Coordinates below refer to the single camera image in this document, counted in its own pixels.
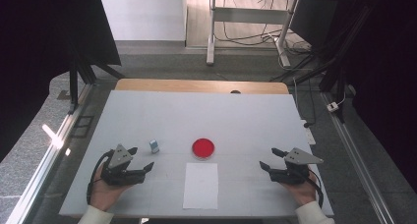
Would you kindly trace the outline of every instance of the sheet of paper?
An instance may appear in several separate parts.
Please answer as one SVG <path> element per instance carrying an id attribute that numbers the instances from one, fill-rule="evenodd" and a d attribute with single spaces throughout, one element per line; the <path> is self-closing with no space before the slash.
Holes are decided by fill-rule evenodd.
<path id="1" fill-rule="evenodd" d="M 216 163 L 187 163 L 183 208 L 217 209 Z"/>

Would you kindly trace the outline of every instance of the human hand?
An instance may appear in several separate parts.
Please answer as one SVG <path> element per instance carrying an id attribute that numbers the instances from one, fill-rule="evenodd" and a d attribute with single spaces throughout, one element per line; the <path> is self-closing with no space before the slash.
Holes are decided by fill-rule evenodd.
<path id="1" fill-rule="evenodd" d="M 316 176 L 312 172 L 310 172 L 309 178 L 316 183 Z M 280 184 L 294 196 L 300 206 L 316 200 L 316 189 L 307 181 L 298 185 Z"/>
<path id="2" fill-rule="evenodd" d="M 90 205 L 101 210 L 107 211 L 119 198 L 120 195 L 133 186 L 109 186 L 101 180 L 103 164 L 97 169 L 94 175 L 94 185 L 92 186 Z"/>

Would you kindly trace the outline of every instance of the red dish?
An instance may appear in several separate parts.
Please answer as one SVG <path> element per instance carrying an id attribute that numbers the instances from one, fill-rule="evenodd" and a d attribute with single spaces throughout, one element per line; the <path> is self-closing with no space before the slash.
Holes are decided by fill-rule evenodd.
<path id="1" fill-rule="evenodd" d="M 193 153 L 199 159 L 208 159 L 214 153 L 214 143 L 209 139 L 198 139 L 193 143 Z"/>

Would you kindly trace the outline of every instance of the small cube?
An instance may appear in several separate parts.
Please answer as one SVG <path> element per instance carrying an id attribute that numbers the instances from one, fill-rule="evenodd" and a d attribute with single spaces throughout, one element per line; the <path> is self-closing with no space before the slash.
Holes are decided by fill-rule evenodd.
<path id="1" fill-rule="evenodd" d="M 159 152 L 159 146 L 157 145 L 156 140 L 151 140 L 150 143 L 150 150 L 152 153 L 158 153 Z"/>

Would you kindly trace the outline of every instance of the person's arm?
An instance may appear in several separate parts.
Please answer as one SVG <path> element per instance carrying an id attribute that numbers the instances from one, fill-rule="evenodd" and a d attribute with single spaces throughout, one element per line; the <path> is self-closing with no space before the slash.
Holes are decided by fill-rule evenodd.
<path id="1" fill-rule="evenodd" d="M 94 175 L 90 205 L 79 224 L 109 224 L 113 218 L 113 214 L 106 211 L 117 201 L 124 191 L 132 187 L 108 186 L 100 178 L 101 171 L 102 165 Z"/>
<path id="2" fill-rule="evenodd" d="M 316 177 L 310 173 L 310 179 L 316 182 Z M 327 218 L 316 202 L 316 189 L 308 182 L 300 185 L 281 185 L 286 188 L 300 205 L 295 210 L 300 224 L 334 224 L 334 220 Z"/>

